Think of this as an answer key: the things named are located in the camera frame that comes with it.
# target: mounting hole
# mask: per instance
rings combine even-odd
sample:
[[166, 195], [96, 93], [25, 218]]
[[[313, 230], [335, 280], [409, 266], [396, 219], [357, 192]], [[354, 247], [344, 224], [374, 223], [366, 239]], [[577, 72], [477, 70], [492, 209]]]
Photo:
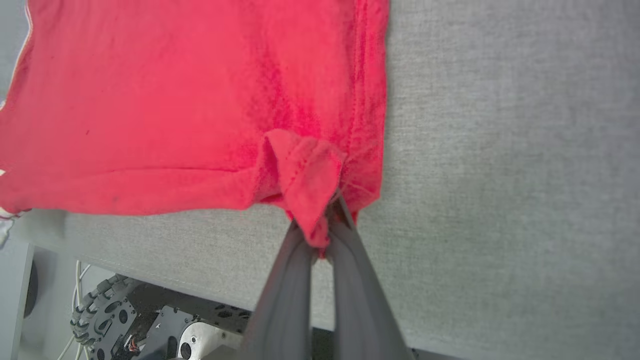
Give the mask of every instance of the mounting hole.
[[108, 313], [114, 311], [118, 306], [120, 306], [120, 302], [119, 301], [114, 301], [114, 302], [110, 303], [109, 306], [107, 306], [107, 308], [104, 310], [104, 313], [108, 314]]
[[118, 314], [118, 318], [120, 319], [121, 323], [127, 323], [127, 320], [129, 319], [129, 315], [127, 315], [126, 310], [120, 310], [120, 314]]
[[180, 346], [180, 355], [182, 355], [183, 359], [189, 360], [191, 357], [191, 346], [187, 343], [182, 343]]
[[104, 320], [102, 324], [98, 326], [98, 330], [104, 330], [104, 328], [107, 327], [107, 325], [109, 325], [110, 322], [111, 322], [111, 319]]

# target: gray fabric surface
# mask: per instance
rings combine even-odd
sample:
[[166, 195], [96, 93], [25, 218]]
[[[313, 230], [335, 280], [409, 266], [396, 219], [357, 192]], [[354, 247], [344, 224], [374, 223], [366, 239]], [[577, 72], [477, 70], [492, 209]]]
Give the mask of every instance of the gray fabric surface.
[[[392, 1], [385, 180], [359, 228], [411, 346], [637, 359], [638, 19], [635, 0]], [[265, 206], [29, 227], [48, 217], [16, 231], [248, 308], [287, 229]], [[331, 328], [324, 262], [312, 296], [313, 323]]]

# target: stitching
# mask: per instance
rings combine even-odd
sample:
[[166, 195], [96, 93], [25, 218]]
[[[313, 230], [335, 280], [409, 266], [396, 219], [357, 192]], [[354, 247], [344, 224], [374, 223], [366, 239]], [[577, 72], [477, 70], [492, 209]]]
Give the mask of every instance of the stitching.
[[[318, 147], [319, 143], [320, 143], [320, 141], [316, 141], [314, 146], [311, 148], [311, 151], [309, 152], [310, 155], [314, 153], [314, 151]], [[282, 195], [286, 195], [286, 193], [289, 191], [289, 189], [291, 188], [291, 185], [293, 185], [293, 182], [295, 182], [295, 180], [298, 178], [298, 174], [300, 174], [300, 172], [307, 166], [308, 159], [309, 159], [309, 156], [305, 156], [303, 158], [302, 163], [299, 164], [298, 169], [296, 170], [295, 174], [291, 177], [291, 181], [289, 181], [289, 184], [283, 189]]]

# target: white cable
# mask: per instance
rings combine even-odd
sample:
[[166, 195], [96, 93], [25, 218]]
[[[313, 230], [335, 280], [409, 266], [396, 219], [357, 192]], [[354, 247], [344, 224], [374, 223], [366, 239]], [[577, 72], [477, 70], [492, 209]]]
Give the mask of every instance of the white cable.
[[[82, 280], [82, 278], [84, 277], [84, 275], [86, 274], [86, 271], [89, 270], [89, 268], [91, 267], [91, 264], [87, 265], [86, 268], [84, 268], [84, 270], [82, 270], [82, 273], [80, 274], [80, 280]], [[73, 296], [71, 296], [71, 311], [73, 311], [76, 308], [76, 294], [77, 294], [77, 285], [74, 288], [74, 294]]]
[[[87, 265], [86, 268], [84, 268], [84, 270], [82, 272], [80, 272], [80, 269], [82, 268], [82, 263], [80, 261], [76, 261], [76, 286], [74, 287], [74, 293], [73, 296], [71, 298], [71, 311], [74, 311], [76, 309], [76, 304], [79, 306], [80, 305], [80, 301], [81, 301], [81, 297], [82, 297], [82, 283], [81, 280], [84, 277], [84, 275], [86, 274], [87, 270], [89, 270], [89, 268], [91, 267], [91, 265]], [[69, 339], [67, 346], [65, 346], [65, 349], [62, 350], [62, 354], [60, 354], [60, 356], [58, 357], [58, 360], [62, 360], [62, 358], [65, 356], [65, 354], [67, 353], [67, 351], [69, 350], [69, 347], [71, 346], [71, 343], [73, 342], [73, 340], [75, 339], [74, 336], [71, 336], [71, 338]], [[80, 359], [80, 354], [82, 354], [82, 350], [84, 349], [84, 356], [86, 356], [87, 360], [89, 360], [89, 352], [87, 351], [86, 347], [82, 346], [82, 344], [78, 344], [78, 350], [76, 353], [76, 360]]]
[[62, 358], [67, 353], [67, 350], [69, 350], [69, 347], [71, 346], [71, 343], [74, 341], [74, 339], [75, 339], [75, 337], [73, 337], [73, 336], [69, 339], [69, 342], [67, 343], [67, 346], [65, 347], [64, 350], [62, 350], [62, 354], [60, 354], [60, 356], [58, 356], [58, 360], [62, 360]]
[[78, 344], [78, 351], [76, 352], [76, 360], [80, 360], [80, 354], [82, 354], [83, 346]]
[[82, 263], [80, 260], [76, 261], [76, 300], [78, 306], [80, 306], [80, 298], [82, 298], [82, 284], [80, 283], [80, 269], [82, 269]]

